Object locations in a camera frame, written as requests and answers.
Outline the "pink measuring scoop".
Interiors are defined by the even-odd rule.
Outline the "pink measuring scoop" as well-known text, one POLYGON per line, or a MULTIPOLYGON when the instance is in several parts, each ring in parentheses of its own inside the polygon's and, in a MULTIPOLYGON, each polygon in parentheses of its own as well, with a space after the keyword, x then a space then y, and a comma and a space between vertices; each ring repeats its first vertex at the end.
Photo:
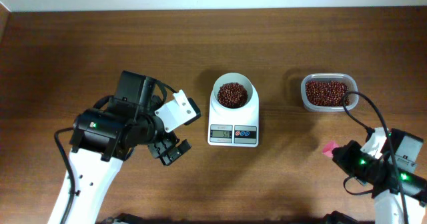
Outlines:
POLYGON ((339 145, 335 142, 335 141, 330 141, 323 149, 322 149, 322 153, 329 157, 332 158, 334 156, 333 154, 333 150, 335 148, 338 148, 339 145))

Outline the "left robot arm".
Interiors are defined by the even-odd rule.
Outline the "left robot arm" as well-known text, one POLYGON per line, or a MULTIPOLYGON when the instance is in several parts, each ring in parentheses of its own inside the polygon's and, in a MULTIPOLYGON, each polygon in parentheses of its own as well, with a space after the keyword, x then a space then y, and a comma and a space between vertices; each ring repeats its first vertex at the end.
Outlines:
POLYGON ((62 130, 54 134, 66 174, 49 222, 95 223, 109 186, 134 149, 145 145, 153 158, 169 166, 191 148, 175 129, 200 116, 195 101, 182 90, 123 71, 114 95, 75 118, 68 129, 70 152, 59 140, 62 130))

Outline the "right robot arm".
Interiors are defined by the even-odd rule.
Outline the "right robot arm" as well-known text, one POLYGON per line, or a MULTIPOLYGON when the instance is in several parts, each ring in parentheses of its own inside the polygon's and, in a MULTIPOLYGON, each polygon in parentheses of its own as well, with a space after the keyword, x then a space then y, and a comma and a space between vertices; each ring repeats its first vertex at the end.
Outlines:
POLYGON ((329 142, 322 153, 348 176, 371 184, 375 223, 421 223, 426 214, 426 180, 414 174, 424 140, 399 129, 387 135, 377 127, 368 132, 366 143, 350 141, 345 146, 329 142))

